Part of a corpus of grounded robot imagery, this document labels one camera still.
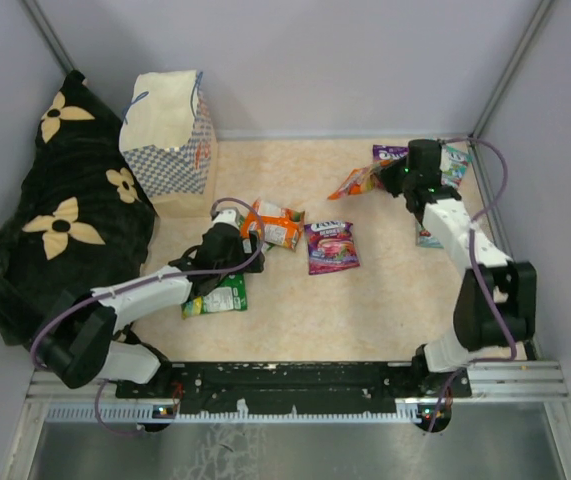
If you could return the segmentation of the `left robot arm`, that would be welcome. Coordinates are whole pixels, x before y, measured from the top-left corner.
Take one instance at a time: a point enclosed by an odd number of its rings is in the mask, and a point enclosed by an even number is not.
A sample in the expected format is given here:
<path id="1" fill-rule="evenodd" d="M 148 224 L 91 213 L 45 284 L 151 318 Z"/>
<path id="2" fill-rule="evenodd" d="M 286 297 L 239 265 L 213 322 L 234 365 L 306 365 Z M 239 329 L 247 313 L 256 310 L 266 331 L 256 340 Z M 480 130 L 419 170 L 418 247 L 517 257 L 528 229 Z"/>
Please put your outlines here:
<path id="1" fill-rule="evenodd" d="M 30 355 L 70 389 L 93 380 L 129 381 L 149 395 L 166 394 L 173 373 L 155 350 L 116 336 L 143 317 L 204 297 L 230 274 L 260 273 L 264 240 L 244 238 L 236 225 L 214 223 L 200 244 L 158 271 L 121 284 L 95 288 L 43 325 Z"/>

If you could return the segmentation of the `checkered paper bag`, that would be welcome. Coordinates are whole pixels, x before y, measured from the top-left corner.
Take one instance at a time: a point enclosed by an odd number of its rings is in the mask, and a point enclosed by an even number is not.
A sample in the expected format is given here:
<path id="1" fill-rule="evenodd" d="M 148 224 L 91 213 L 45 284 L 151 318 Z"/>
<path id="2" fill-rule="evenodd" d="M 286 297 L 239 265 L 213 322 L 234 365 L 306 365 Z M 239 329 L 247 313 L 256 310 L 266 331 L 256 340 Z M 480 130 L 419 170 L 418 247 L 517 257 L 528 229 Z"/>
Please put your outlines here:
<path id="1" fill-rule="evenodd" d="M 204 217 L 214 202 L 218 142 L 198 70 L 137 77 L 119 149 L 162 218 Z"/>

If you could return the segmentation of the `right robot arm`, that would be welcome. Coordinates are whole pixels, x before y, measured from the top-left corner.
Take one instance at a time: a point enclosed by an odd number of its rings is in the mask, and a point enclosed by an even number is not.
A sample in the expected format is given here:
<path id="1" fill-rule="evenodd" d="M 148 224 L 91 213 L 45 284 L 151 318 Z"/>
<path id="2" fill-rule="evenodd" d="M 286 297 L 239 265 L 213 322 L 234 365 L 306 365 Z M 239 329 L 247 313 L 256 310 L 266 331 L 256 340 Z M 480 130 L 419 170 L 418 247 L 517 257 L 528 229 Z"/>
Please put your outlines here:
<path id="1" fill-rule="evenodd" d="M 383 167 L 384 189 L 403 197 L 406 209 L 436 237 L 461 276 L 452 326 L 417 352 L 424 362 L 411 372 L 413 387 L 435 395 L 454 375 L 482 362 L 498 362 L 495 348 L 506 348 L 507 360 L 535 332 L 537 272 L 502 251 L 479 225 L 493 210 L 505 187 L 476 214 L 468 213 L 459 191 L 442 181 L 444 139 L 415 139 L 405 156 Z"/>

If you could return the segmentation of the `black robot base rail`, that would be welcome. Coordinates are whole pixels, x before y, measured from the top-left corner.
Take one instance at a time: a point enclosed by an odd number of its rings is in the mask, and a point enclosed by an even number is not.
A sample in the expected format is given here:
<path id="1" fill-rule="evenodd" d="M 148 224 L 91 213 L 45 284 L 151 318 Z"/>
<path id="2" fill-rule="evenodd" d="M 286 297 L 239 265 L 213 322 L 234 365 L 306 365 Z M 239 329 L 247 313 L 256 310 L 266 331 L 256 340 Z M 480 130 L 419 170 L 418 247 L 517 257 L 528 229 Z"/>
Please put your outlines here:
<path id="1" fill-rule="evenodd" d="M 401 399 L 436 398 L 449 374 L 411 362 L 166 363 L 146 384 L 120 380 L 116 397 L 176 400 L 183 414 L 394 413 Z"/>

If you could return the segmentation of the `orange Fox's candy bag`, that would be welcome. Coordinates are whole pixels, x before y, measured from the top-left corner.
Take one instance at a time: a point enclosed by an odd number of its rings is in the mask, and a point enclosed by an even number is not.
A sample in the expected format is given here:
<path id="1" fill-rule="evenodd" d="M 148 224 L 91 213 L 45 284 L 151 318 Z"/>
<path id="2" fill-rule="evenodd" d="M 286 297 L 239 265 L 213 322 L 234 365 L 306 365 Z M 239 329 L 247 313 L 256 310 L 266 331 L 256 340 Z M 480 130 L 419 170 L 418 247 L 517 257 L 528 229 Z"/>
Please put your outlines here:
<path id="1" fill-rule="evenodd" d="M 377 164 L 369 167 L 354 169 L 343 183 L 331 193 L 328 200 L 338 200 L 347 196 L 355 196 L 368 193 L 382 187 L 378 179 L 380 168 Z"/>

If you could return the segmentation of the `teal mint cherry candy bag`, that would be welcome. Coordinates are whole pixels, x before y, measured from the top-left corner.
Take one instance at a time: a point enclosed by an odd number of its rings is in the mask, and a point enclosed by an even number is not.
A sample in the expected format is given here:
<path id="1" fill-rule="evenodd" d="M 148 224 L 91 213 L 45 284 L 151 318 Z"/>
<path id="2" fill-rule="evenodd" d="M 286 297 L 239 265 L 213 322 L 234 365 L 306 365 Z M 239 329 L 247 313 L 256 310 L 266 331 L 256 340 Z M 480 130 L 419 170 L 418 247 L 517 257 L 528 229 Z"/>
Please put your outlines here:
<path id="1" fill-rule="evenodd" d="M 440 241 L 418 222 L 415 223 L 415 244 L 421 248 L 443 248 Z"/>

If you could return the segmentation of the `black floral pillow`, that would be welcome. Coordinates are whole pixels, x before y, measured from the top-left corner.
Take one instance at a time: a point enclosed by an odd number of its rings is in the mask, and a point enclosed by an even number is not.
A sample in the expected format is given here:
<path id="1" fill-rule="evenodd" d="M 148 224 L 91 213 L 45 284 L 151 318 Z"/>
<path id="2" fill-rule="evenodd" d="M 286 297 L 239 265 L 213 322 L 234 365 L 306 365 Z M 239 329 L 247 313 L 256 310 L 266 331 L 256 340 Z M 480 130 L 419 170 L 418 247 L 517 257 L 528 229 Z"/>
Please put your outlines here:
<path id="1" fill-rule="evenodd" d="M 118 147 L 122 122 L 71 71 L 42 115 L 35 157 L 0 228 L 0 335 L 29 347 L 63 293 L 138 277 L 156 212 Z"/>

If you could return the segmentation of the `teal Fox's mint candy bag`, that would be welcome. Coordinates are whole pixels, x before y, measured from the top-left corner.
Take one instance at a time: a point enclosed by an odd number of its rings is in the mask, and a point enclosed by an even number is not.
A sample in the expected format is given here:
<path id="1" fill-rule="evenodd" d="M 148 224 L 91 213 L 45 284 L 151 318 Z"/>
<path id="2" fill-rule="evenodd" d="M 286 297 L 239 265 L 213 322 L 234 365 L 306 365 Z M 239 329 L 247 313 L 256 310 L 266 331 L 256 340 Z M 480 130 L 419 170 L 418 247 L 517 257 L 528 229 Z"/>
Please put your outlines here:
<path id="1" fill-rule="evenodd" d="M 444 145 L 441 150 L 441 183 L 458 189 L 471 163 L 468 151 Z"/>

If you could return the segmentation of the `green Fox's candy bag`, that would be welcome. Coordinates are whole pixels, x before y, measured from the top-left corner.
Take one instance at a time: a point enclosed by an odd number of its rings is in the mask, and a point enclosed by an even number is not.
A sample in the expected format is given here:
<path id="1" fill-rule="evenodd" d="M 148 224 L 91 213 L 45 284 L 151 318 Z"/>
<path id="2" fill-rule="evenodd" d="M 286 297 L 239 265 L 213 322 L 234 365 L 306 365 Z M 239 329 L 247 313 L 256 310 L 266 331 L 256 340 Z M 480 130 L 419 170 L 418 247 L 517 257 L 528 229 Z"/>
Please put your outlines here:
<path id="1" fill-rule="evenodd" d="M 197 297 L 182 306 L 182 318 L 246 311 L 248 300 L 243 274 L 227 276 L 221 284 L 208 295 Z"/>

